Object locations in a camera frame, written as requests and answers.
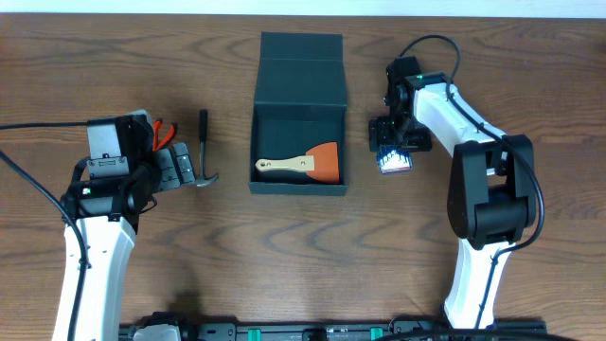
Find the blue precision screwdriver set case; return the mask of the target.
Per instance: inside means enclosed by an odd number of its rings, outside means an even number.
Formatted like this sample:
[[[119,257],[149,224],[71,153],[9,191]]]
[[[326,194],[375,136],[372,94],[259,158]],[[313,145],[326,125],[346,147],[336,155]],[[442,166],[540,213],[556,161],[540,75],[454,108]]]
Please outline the blue precision screwdriver set case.
[[[413,168],[410,152],[398,146],[380,146],[377,163],[381,174],[406,172]]]

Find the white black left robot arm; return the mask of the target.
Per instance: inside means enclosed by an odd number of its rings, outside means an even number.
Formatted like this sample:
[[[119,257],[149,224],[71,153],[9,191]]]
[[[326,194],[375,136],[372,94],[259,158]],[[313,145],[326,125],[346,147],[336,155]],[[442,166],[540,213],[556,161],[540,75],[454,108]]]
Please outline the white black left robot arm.
[[[139,217],[158,192],[195,180],[186,144],[155,141],[144,110],[86,123],[89,154],[61,198],[66,244],[56,340],[115,340]]]

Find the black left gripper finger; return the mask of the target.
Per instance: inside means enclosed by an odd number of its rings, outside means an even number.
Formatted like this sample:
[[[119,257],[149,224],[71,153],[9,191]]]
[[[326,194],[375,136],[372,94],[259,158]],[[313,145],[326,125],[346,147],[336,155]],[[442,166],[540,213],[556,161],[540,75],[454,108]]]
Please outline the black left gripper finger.
[[[181,186],[181,179],[175,164],[174,151],[171,148],[165,148],[155,152],[153,155],[154,162],[160,170],[160,180],[155,192],[179,188]]]
[[[181,183],[183,185],[193,183],[196,179],[196,175],[191,163],[187,145],[184,142],[179,142],[173,144],[172,147],[175,153],[177,168],[182,178]]]

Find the black handled claw hammer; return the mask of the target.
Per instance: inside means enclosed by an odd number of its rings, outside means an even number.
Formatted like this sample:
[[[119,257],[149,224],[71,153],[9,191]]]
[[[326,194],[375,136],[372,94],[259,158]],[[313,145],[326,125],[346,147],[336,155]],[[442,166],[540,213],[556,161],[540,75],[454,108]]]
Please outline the black handled claw hammer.
[[[192,186],[197,188],[203,188],[212,185],[219,180],[219,174],[207,177],[205,175],[205,152],[206,152],[206,139],[207,139],[207,123],[208,123],[208,111],[201,109],[199,111],[199,142],[200,142],[200,174],[191,183]]]

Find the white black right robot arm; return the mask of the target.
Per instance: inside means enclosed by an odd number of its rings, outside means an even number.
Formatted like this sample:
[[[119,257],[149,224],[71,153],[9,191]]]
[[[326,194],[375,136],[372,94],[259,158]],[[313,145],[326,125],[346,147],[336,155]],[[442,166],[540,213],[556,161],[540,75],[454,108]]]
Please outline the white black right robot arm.
[[[409,171],[433,138],[452,158],[447,215],[458,251],[443,311],[455,329],[486,329],[509,254],[536,217],[533,147],[489,124],[442,73],[387,74],[385,117],[369,123],[383,174]]]

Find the orange scraper with wooden handle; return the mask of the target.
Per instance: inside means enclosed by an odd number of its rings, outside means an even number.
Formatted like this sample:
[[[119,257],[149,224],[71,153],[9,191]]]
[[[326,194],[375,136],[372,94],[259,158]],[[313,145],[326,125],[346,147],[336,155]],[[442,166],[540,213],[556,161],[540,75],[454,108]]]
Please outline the orange scraper with wooden handle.
[[[305,154],[287,159],[259,159],[255,163],[258,171],[294,171],[305,173],[311,179],[326,183],[340,182],[338,145],[326,142],[307,150]]]

